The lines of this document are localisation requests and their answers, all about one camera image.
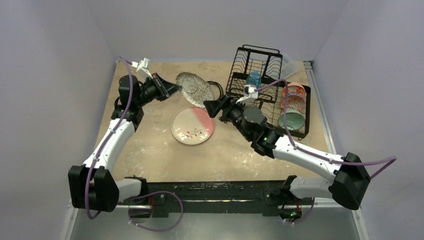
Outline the red geometric pattern bowl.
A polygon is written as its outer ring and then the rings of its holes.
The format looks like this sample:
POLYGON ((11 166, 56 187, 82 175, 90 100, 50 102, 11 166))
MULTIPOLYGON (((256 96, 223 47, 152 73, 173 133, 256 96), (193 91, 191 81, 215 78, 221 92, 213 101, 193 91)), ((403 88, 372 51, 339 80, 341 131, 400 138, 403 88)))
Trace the red geometric pattern bowl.
POLYGON ((306 100, 297 93, 289 93, 282 97, 280 107, 284 110, 287 102, 289 109, 295 109, 301 112, 306 107, 306 100))

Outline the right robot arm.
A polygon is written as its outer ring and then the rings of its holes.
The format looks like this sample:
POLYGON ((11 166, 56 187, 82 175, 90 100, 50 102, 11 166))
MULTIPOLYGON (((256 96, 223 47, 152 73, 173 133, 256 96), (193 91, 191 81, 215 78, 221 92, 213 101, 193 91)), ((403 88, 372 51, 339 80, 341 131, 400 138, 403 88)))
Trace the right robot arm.
POLYGON ((291 162, 320 176, 312 181, 296 177, 280 191, 284 202, 329 198, 350 210, 360 208, 371 177, 356 154, 331 154, 296 142, 289 133, 269 124, 259 108, 247 107, 226 95, 203 104, 211 118, 221 112, 219 119, 232 123, 259 155, 291 162))

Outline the mint green bowl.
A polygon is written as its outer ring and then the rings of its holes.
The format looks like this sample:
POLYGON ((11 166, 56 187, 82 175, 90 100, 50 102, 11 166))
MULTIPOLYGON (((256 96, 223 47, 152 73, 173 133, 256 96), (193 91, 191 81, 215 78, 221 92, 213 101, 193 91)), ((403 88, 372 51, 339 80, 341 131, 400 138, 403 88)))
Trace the mint green bowl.
POLYGON ((290 131, 300 130, 305 125, 305 122, 306 119, 301 112, 293 108, 288 108, 278 118, 278 125, 281 128, 287 127, 290 131))

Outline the blue polka dot mug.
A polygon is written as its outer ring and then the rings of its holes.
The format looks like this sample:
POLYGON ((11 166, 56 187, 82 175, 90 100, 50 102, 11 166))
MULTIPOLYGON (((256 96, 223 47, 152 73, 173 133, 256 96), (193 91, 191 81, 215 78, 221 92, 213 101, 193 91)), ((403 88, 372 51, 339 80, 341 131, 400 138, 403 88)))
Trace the blue polka dot mug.
POLYGON ((258 71, 251 71, 247 77, 246 83, 248 85, 254 85, 259 89, 262 83, 261 74, 258 71))

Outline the grey speckled plate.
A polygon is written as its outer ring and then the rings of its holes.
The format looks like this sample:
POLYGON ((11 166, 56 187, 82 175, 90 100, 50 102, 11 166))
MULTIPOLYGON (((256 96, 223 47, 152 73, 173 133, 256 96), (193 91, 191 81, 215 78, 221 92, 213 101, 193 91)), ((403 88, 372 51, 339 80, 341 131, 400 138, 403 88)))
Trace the grey speckled plate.
POLYGON ((215 94, 207 81, 190 72, 176 76, 176 84, 181 86, 181 95, 192 105, 205 108, 204 101, 215 100, 215 94))

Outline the red floral bowl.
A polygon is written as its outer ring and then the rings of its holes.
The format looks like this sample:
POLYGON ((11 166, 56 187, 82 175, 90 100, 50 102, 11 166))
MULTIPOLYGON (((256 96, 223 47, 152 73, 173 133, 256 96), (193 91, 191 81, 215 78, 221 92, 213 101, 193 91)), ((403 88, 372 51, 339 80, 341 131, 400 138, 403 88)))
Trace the red floral bowl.
POLYGON ((295 93, 300 95, 302 98, 306 98, 307 97, 307 92, 306 89, 303 85, 299 84, 299 83, 288 83, 287 86, 285 86, 281 92, 282 96, 284 96, 286 93, 295 93))

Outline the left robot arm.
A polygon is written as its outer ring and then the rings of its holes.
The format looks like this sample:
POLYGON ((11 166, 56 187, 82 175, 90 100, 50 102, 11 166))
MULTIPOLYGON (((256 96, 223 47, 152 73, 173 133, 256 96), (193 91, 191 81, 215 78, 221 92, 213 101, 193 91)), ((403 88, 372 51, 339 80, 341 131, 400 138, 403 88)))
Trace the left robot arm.
POLYGON ((105 135, 82 165, 68 171, 71 204, 87 212, 112 212, 119 202, 131 199, 138 205, 146 203, 149 191, 146 179, 130 176, 115 181, 111 171, 128 140, 138 129, 144 116, 143 107, 154 100, 164 101, 182 89, 157 73, 144 82, 128 74, 119 79, 119 96, 105 135))

